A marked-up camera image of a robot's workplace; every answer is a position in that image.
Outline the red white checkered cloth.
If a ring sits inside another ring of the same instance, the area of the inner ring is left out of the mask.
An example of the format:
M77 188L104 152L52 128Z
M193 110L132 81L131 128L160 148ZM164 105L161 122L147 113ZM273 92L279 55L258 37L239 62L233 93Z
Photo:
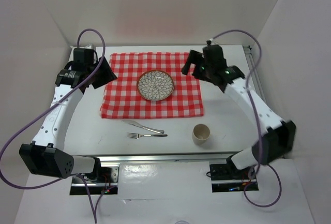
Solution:
M203 116L203 102L197 79L183 75L187 52L113 53L109 64L117 80L107 84L100 107L102 118L156 119ZM149 101L138 92L138 78L150 70L167 72L174 91L161 101Z

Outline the patterned ceramic plate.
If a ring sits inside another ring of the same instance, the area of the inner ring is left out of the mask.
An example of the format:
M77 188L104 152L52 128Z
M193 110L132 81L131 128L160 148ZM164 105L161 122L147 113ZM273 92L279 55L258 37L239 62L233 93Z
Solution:
M173 93L174 86L173 78L162 70L146 71L137 80L138 93L149 101L167 99Z

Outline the beige paper cup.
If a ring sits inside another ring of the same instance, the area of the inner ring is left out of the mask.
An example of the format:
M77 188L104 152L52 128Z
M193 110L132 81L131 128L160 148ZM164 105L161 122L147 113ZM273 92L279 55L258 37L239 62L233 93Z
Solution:
M201 145L210 137L210 129L204 124L197 124L192 132L192 140L194 144Z

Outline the silver fork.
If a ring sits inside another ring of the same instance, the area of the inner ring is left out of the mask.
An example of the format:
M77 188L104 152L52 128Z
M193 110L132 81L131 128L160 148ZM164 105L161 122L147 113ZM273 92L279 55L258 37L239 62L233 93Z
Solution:
M164 133L157 133L157 134L139 134L139 133L127 133L127 137L132 138L132 139L140 139L140 138L145 138L145 137L167 137L167 134Z

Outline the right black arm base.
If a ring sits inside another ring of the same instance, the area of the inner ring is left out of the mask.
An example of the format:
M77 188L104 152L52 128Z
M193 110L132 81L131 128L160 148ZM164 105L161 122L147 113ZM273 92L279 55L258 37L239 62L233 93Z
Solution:
M256 179L248 177L249 168L237 170L232 165L225 163L212 163L206 176L210 178L212 192L240 192L248 186L248 191L259 191Z

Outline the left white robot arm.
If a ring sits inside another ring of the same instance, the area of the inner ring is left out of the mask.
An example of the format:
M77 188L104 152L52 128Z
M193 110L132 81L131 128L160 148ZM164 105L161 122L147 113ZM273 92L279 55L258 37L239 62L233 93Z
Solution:
M90 85L97 89L116 79L107 60L98 57L94 46L73 50L73 60L56 77L52 110L32 142L20 147L19 154L30 173L57 178L83 173L90 182L101 178L98 158L67 154L64 143L71 118L85 90Z

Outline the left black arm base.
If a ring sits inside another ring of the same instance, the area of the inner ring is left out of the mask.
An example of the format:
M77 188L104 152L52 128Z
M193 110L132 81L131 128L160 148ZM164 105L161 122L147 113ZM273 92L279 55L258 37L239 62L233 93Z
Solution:
M118 175L119 166L101 167L97 175L82 174L83 179L92 196L101 195L116 195L118 194ZM71 181L70 193L71 196L86 196L87 190L85 184L80 177L74 176Z

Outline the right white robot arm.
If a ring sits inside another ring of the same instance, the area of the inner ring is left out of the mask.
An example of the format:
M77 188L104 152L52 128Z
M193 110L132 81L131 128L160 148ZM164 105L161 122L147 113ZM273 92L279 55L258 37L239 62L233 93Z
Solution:
M223 49L216 44L205 46L202 52L191 50L182 68L187 75L194 65L195 79L212 83L228 95L243 110L258 130L258 140L252 146L227 159L226 173L238 178L244 169L267 165L292 151L296 125L285 121L250 88L248 77L237 66L228 66Z

